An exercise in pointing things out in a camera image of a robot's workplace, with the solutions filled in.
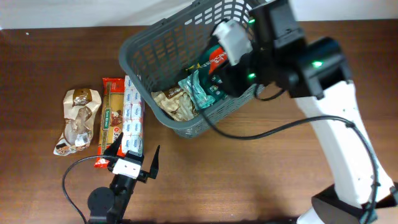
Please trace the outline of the teal wet wipes pack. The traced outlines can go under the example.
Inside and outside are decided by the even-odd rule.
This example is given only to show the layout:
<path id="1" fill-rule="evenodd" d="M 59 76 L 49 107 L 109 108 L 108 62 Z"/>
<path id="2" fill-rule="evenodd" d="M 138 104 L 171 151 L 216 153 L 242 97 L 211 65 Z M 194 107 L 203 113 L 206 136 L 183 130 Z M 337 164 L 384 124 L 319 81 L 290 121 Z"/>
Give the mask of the teal wet wipes pack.
<path id="1" fill-rule="evenodd" d="M 202 88 L 198 70 L 189 75 L 187 78 L 180 80 L 178 85 L 188 93 L 196 110 L 198 111 L 211 106 L 215 102 L 215 98 L 211 95 L 208 95 Z"/>

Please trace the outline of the grey plastic shopping basket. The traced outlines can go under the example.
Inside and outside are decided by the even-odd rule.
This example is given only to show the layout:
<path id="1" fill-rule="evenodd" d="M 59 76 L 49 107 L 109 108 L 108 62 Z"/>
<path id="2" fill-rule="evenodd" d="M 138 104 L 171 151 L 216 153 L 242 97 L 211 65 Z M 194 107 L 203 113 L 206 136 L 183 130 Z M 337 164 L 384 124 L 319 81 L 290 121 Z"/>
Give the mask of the grey plastic shopping basket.
<path id="1" fill-rule="evenodd" d="M 161 19 L 128 38 L 119 50 L 119 64 L 164 126 L 182 138 L 195 138 L 209 126 L 202 116 L 186 122 L 172 119 L 154 101 L 152 93 L 166 90 L 183 78 L 184 68 L 193 65 L 209 42 L 210 34 L 222 19 L 234 19 L 248 33 L 249 11 L 258 0 L 198 0 L 176 14 Z"/>

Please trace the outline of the green Nescafe coffee bag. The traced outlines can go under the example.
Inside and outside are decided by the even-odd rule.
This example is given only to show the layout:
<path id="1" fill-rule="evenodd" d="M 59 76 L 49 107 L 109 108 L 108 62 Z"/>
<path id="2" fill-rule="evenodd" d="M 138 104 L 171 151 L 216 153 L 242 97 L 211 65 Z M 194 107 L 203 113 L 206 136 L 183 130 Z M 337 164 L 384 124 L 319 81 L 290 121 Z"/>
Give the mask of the green Nescafe coffee bag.
<path id="1" fill-rule="evenodd" d="M 215 101 L 220 101 L 226 97 L 226 93 L 220 88 L 222 79 L 213 72 L 222 64 L 228 62 L 227 53 L 220 44 L 209 46 L 199 56 L 197 62 L 186 68 L 193 73 L 198 71 L 198 77 L 201 87 L 207 95 L 212 96 Z"/>

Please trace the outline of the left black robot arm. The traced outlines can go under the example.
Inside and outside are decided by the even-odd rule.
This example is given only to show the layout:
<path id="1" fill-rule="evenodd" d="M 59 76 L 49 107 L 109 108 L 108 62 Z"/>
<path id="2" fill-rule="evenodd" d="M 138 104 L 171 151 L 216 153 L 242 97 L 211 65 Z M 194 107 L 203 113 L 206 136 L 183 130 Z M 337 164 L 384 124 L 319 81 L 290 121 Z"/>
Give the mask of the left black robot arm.
<path id="1" fill-rule="evenodd" d="M 99 187 L 90 193 L 87 201 L 89 223 L 122 223 L 136 184 L 157 177 L 160 146 L 156 149 L 150 170 L 144 171 L 141 169 L 143 155 L 137 156 L 131 151 L 125 156 L 118 155 L 122 139 L 123 135 L 120 135 L 102 155 L 109 161 L 107 168 L 114 177 L 109 187 Z"/>

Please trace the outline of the beige brown snack bag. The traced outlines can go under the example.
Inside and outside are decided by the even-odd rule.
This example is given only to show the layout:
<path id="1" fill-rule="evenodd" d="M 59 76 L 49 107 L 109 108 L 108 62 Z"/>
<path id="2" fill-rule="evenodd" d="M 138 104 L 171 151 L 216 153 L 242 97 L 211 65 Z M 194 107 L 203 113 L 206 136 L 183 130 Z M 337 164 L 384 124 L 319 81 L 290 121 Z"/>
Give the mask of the beige brown snack bag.
<path id="1" fill-rule="evenodd" d="M 152 92 L 151 96 L 157 106 L 175 121 L 190 121 L 198 115 L 189 94 L 178 85 L 168 90 Z"/>

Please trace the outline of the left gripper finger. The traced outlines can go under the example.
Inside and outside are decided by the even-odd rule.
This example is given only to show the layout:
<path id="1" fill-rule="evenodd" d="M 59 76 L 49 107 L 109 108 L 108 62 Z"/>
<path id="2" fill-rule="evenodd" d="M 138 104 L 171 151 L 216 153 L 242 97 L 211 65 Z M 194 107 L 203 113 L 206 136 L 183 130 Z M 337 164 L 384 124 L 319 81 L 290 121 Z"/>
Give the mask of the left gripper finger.
<path id="1" fill-rule="evenodd" d="M 156 179 L 157 177 L 157 174 L 159 172 L 159 151 L 160 151 L 160 145 L 157 146 L 156 152 L 154 154 L 148 178 Z"/>
<path id="2" fill-rule="evenodd" d="M 119 148 L 122 143 L 123 133 L 121 133 L 118 138 L 104 151 L 104 156 L 113 156 L 116 157 L 119 151 Z"/>

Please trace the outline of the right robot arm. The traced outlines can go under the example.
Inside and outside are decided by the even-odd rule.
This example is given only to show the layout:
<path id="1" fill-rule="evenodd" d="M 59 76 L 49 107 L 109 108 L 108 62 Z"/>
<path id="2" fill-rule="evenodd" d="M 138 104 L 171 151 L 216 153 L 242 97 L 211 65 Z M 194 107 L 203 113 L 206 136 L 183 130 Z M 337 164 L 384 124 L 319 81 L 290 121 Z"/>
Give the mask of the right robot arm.
<path id="1" fill-rule="evenodd" d="M 243 25 L 223 19 L 212 34 L 228 58 L 216 69 L 227 95 L 274 83 L 295 100 L 302 123 L 310 123 L 317 135 L 334 183 L 312 197 L 298 223 L 372 223 L 377 209 L 397 205 L 397 184 L 373 149 L 337 41 L 308 43 L 285 0 L 253 7 Z"/>

